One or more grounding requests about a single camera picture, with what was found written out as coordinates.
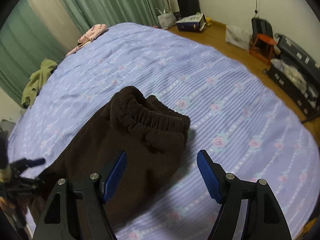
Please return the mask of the dark brown fleece pants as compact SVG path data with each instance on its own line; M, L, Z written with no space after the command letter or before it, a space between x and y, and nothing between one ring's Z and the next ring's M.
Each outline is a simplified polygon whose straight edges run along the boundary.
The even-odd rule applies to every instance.
M128 86L112 96L43 172L35 239L116 239L178 170L190 119Z

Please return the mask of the olive green garment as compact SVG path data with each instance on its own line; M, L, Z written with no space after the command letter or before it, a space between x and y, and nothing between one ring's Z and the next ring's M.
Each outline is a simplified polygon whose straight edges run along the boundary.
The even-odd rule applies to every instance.
M53 60L44 59L41 62L40 69L31 74L22 93L22 108L27 109L28 107L32 107L42 87L47 83L50 76L57 69L57 65L57 62Z

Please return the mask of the bed with purple floral sheet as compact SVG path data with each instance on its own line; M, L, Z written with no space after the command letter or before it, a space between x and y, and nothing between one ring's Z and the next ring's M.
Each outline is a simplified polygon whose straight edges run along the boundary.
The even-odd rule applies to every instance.
M169 31L121 23L66 57L20 117L9 159L52 164L123 87L135 86L191 120L181 168L119 239L206 239L219 211L196 165L199 150L243 180L267 180L296 238L319 195L319 149L274 92L238 61Z

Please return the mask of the green curtain left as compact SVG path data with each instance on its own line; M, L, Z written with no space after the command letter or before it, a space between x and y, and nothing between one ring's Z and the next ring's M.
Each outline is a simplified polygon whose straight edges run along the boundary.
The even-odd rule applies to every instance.
M31 74L44 59L61 61L66 50L27 0L20 0L1 29L1 88L17 104Z

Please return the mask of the green curtain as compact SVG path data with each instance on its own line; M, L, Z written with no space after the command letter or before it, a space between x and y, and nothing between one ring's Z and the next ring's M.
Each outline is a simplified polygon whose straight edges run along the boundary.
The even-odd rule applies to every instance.
M31 74L44 59L61 61L66 50L27 0L20 0L1 29L1 88L17 104Z
M60 0L76 28L84 33L91 26L123 22L159 25L158 16L170 11L169 0Z

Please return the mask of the beige sheer curtain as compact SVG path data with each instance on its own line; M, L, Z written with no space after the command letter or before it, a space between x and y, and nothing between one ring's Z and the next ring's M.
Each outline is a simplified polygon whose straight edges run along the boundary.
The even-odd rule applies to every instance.
M27 0L36 16L62 46L66 55L81 36L61 0Z

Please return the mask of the black storage bin with clothes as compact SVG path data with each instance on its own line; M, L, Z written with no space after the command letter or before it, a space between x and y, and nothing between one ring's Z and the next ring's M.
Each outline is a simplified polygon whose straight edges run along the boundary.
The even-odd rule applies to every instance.
M304 123L319 118L319 64L296 42L277 33L279 53L267 74L306 116Z

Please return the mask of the pink patterned garment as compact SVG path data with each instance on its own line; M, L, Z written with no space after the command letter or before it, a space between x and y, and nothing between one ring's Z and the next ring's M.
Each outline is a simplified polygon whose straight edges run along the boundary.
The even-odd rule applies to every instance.
M78 45L75 48L73 48L71 51L69 51L66 54L66 57L69 55L75 54L82 47L90 44L91 42L96 40L99 36L103 35L107 31L108 31L108 27L105 24L96 24L92 26L88 31L84 33L84 35L82 35L78 39Z

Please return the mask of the orange stool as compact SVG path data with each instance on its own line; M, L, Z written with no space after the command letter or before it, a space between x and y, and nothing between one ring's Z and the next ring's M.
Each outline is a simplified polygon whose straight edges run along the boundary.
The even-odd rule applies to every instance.
M257 34L253 46L249 49L249 53L269 66L274 58L274 46L276 45L277 43L273 38L265 34Z

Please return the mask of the white plastic bag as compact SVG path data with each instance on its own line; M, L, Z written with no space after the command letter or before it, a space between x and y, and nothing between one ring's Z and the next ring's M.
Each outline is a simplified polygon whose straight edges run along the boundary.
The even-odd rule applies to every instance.
M245 29L234 25L226 25L225 41L227 43L248 51L251 38L252 34Z

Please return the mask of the green curtain right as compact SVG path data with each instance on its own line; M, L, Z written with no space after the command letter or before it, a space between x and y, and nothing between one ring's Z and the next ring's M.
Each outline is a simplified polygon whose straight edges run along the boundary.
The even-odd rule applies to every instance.
M169 0L60 0L76 28L84 33L91 26L123 22L159 25L158 16L170 11Z

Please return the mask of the black backpack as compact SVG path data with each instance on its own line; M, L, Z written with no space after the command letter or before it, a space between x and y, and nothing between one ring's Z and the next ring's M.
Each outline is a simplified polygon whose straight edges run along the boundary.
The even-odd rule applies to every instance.
M253 31L252 33L253 41L256 40L256 37L258 34L264 34L271 38L273 37L272 27L270 23L267 22L267 20L260 19L260 18L252 18L251 23L252 23L252 31Z

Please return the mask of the white paper bag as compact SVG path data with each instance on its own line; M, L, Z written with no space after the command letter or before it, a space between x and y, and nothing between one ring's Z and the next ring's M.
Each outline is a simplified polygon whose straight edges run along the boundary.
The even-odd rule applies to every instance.
M164 9L163 11L160 11L158 8L156 10L159 12L159 15L157 16L159 25L162 29L168 29L171 28L176 24L176 17L172 11L166 12Z

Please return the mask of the blue white cardboard box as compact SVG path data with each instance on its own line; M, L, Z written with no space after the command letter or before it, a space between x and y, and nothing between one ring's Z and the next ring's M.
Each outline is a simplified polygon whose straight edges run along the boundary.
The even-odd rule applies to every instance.
M196 14L184 17L176 22L179 31L200 33L206 26L204 14Z

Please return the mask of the black box by wall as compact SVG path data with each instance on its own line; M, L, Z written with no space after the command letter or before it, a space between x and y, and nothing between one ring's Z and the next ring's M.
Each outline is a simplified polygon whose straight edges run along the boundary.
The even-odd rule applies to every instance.
M201 12L199 0L177 0L181 18Z

